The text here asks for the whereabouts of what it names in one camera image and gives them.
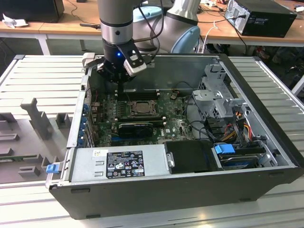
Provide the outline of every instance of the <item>power cord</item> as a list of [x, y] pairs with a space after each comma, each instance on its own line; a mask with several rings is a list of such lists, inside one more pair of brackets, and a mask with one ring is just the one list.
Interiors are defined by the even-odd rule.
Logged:
[[236, 31], [236, 33], [237, 33], [237, 35], [238, 35], [238, 37], [240, 38], [240, 40], [243, 42], [243, 44], [245, 45], [245, 54], [247, 54], [247, 45], [246, 45], [246, 43], [244, 42], [244, 40], [242, 39], [242, 37], [239, 35], [239, 33], [238, 33], [238, 30], [237, 30], [237, 28], [236, 28], [236, 21], [237, 21], [237, 19], [235, 19], [234, 20], [234, 22], [233, 22], [233, 28], [234, 28], [234, 30]]
[[160, 30], [160, 32], [159, 32], [157, 35], [155, 34], [154, 30], [151, 29], [151, 25], [150, 25], [149, 21], [147, 20], [146, 16], [145, 16], [144, 13], [140, 10], [140, 11], [141, 11], [141, 14], [142, 14], [143, 18], [145, 19], [145, 21], [147, 22], [149, 28], [150, 28], [151, 31], [154, 33], [154, 36], [152, 36], [152, 37], [147, 37], [147, 38], [142, 38], [142, 39], [136, 39], [136, 40], [134, 40], [134, 43], [139, 43], [139, 42], [144, 42], [144, 41], [153, 40], [153, 39], [159, 37], [160, 34], [162, 33], [163, 27], [164, 27], [164, 12], [163, 12], [162, 0], [160, 0], [160, 2], [161, 2], [161, 10], [162, 10], [162, 11], [161, 11], [161, 22], [162, 22], [162, 23], [161, 23], [161, 30]]
[[209, 33], [211, 32], [211, 30], [213, 30], [213, 29], [219, 29], [219, 28], [216, 26], [215, 23], [222, 22], [222, 21], [226, 21], [226, 20], [230, 20], [230, 19], [233, 19], [233, 20], [234, 20], [233, 28], [234, 28], [235, 31], [237, 32], [238, 37], [239, 37], [239, 38], [241, 39], [241, 41], [244, 43], [244, 45], [245, 45], [245, 51], [247, 52], [247, 45], [246, 45], [246, 43], [243, 41], [243, 39], [241, 38], [241, 36], [239, 35], [237, 29], [235, 28], [235, 23], [236, 23], [237, 18], [245, 18], [245, 17], [246, 17], [246, 15], [240, 15], [240, 16], [237, 16], [237, 17], [227, 18], [227, 19], [223, 19], [223, 20], [199, 21], [199, 23], [213, 23], [213, 27], [209, 29], [209, 31], [207, 32], [207, 34], [206, 34], [206, 36], [205, 36], [205, 39], [204, 39], [204, 41], [203, 41], [204, 47], [203, 47], [203, 50], [202, 50], [201, 53], [203, 54], [203, 53], [205, 52], [205, 48], [206, 48], [206, 45], [205, 45], [205, 44], [206, 44], [207, 37], [208, 37]]
[[213, 22], [213, 27], [211, 27], [211, 28], [209, 29], [209, 31], [207, 32], [207, 34], [206, 34], [206, 36], [205, 36], [205, 40], [204, 40], [204, 42], [203, 42], [203, 50], [201, 51], [202, 54], [204, 54], [204, 52], [205, 52], [205, 48], [206, 48], [206, 45], [205, 45], [205, 44], [206, 44], [207, 37], [208, 37], [209, 33], [211, 32], [211, 30], [213, 30], [213, 29], [219, 29], [219, 28], [215, 25], [215, 22], [216, 22], [216, 21]]
[[67, 0], [67, 1], [75, 7], [75, 9], [73, 9], [73, 10], [71, 11], [71, 14], [72, 14], [72, 16], [73, 16], [74, 18], [77, 18], [77, 19], [79, 19], [80, 21], [82, 21], [83, 23], [86, 23], [86, 24], [97, 25], [97, 24], [95, 24], [95, 23], [90, 23], [90, 22], [84, 21], [84, 20], [82, 20], [80, 17], [78, 17], [77, 15], [75, 15], [75, 14], [74, 14], [74, 11], [76, 11], [76, 10], [78, 9], [78, 6], [75, 5], [74, 3], [70, 2], [69, 0]]

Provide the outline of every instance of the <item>desk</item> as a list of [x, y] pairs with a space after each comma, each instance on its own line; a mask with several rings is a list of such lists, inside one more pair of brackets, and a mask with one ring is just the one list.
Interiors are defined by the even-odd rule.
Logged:
[[[299, 4], [293, 1], [276, 0], [276, 2], [293, 8], [294, 4]], [[215, 21], [224, 19], [216, 12], [209, 12], [214, 16], [203, 12], [198, 15], [199, 21]], [[216, 24], [219, 29], [213, 29], [208, 34], [207, 43], [213, 44], [237, 44], [243, 45], [242, 41], [238, 37], [236, 31], [233, 29], [228, 21], [219, 22]], [[213, 23], [199, 23], [201, 35], [205, 37], [208, 30], [213, 27]], [[304, 46], [304, 19], [294, 20], [285, 38], [272, 38], [272, 37], [248, 37], [242, 36], [242, 39], [247, 45], [253, 46], [282, 46], [282, 47], [303, 47]]]
[[[90, 23], [99, 23], [99, 15], [96, 0], [88, 0], [86, 3], [77, 3], [76, 0], [70, 0], [78, 9], [74, 14], [82, 20]], [[292, 8], [295, 2], [277, 0], [278, 2]], [[65, 11], [59, 23], [30, 23], [29, 27], [11, 29], [0, 23], [0, 37], [9, 38], [36, 38], [39, 40], [44, 55], [50, 55], [48, 48], [48, 39], [78, 39], [82, 50], [85, 50], [83, 40], [101, 40], [101, 32], [94, 28], [81, 27], [81, 21], [71, 15], [71, 11], [75, 8], [69, 1], [63, 0]], [[203, 12], [198, 15], [199, 21], [214, 21], [223, 19], [216, 12]], [[243, 43], [237, 36], [233, 27], [227, 21], [219, 22], [219, 29], [213, 29], [209, 35], [208, 43], [221, 44], [238, 44]], [[213, 25], [199, 23], [201, 35], [205, 37], [207, 31]], [[265, 38], [265, 37], [242, 37], [247, 45], [261, 46], [283, 46], [283, 47], [303, 47], [304, 46], [304, 19], [296, 19], [289, 29], [285, 38]]]

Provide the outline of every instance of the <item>workbench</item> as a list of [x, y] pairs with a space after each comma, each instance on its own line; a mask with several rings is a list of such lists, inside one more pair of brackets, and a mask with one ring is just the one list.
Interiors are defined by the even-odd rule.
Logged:
[[[58, 103], [53, 103], [53, 105], [64, 105], [59, 111], [68, 112], [70, 116], [73, 116], [73, 111], [70, 111], [70, 107], [75, 108], [75, 102], [60, 98], [76, 97], [77, 86], [80, 85], [78, 78], [81, 74], [84, 75], [80, 67], [81, 59], [81, 56], [25, 56], [23, 59], [15, 59], [8, 67], [8, 70], [0, 77], [1, 108], [6, 108], [6, 111], [9, 111], [14, 106], [12, 114], [24, 115], [24, 113], [20, 113], [20, 108], [17, 109], [21, 103], [20, 98], [26, 97], [29, 95], [28, 93], [35, 95], [36, 92], [40, 91], [38, 99], [43, 104], [38, 106], [38, 110], [45, 111], [48, 117], [53, 117], [54, 112], [49, 109], [47, 101], [43, 100], [43, 96], [48, 95], [48, 93], [43, 92], [45, 88], [53, 86], [50, 82], [51, 80], [46, 79], [52, 78], [62, 80], [61, 84], [64, 85], [62, 88], [56, 89], [58, 91], [57, 95], [53, 94], [58, 98], [55, 99]], [[230, 60], [297, 149], [304, 155], [304, 105], [262, 61], [253, 57], [231, 57]], [[30, 86], [33, 84], [33, 80], [38, 79], [40, 82], [37, 82], [37, 84], [40, 84], [40, 86], [35, 86], [35, 91], [30, 92], [24, 89], [27, 88], [25, 85]], [[238, 95], [238, 89], [235, 86], [232, 87]], [[68, 96], [62, 95], [62, 93], [73, 94]], [[303, 192], [304, 179], [299, 178], [292, 184], [273, 188], [255, 202], [79, 221], [70, 218], [64, 208], [48, 192], [44, 181], [5, 184], [0, 185], [0, 226], [27, 225], [32, 228], [45, 225], [47, 227], [81, 226], [98, 228], [122, 226], [124, 228], [150, 226], [241, 228], [251, 226], [265, 227], [267, 225], [267, 227], [297, 228], [303, 227], [304, 223]]]
[[[81, 20], [99, 24], [99, 15], [96, 0], [88, 0], [86, 3], [77, 3], [70, 0], [78, 9], [74, 11]], [[80, 40], [81, 49], [85, 50], [84, 40], [102, 40], [101, 32], [94, 28], [81, 27], [82, 23], [78, 18], [72, 16], [71, 11], [75, 7], [68, 0], [63, 0], [65, 11], [59, 23], [30, 22], [29, 27], [8, 28], [0, 23], [0, 37], [8, 38], [35, 38], [39, 41], [44, 55], [50, 55], [48, 47], [49, 39], [77, 39]], [[293, 1], [277, 0], [277, 2], [293, 8]], [[217, 12], [203, 12], [198, 15], [199, 21], [221, 20], [223, 17]], [[205, 37], [207, 31], [213, 26], [212, 23], [199, 23], [201, 35]], [[217, 24], [219, 29], [213, 29], [207, 39], [207, 43], [236, 44], [243, 45], [237, 36], [236, 31], [227, 21]], [[303, 47], [304, 46], [304, 19], [296, 19], [289, 29], [285, 38], [265, 38], [265, 37], [242, 37], [249, 46], [281, 46], [281, 47]]]

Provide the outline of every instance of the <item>power supply label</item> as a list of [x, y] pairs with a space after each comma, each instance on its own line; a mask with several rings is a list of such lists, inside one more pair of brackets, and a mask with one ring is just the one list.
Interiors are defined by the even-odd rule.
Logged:
[[108, 179], [143, 177], [142, 151], [113, 152], [106, 157], [106, 177]]

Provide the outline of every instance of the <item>aluminum profile table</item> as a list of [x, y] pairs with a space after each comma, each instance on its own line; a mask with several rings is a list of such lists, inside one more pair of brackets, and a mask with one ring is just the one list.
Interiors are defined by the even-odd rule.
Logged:
[[[303, 104], [261, 61], [231, 60], [304, 155]], [[255, 202], [81, 221], [70, 218], [43, 181], [11, 184], [0, 186], [0, 215], [0, 226], [5, 227], [299, 228], [304, 226], [304, 178], [277, 186]]]
[[37, 98], [37, 108], [48, 118], [73, 116], [84, 72], [82, 56], [17, 56], [0, 77], [1, 113], [28, 118], [22, 99]]

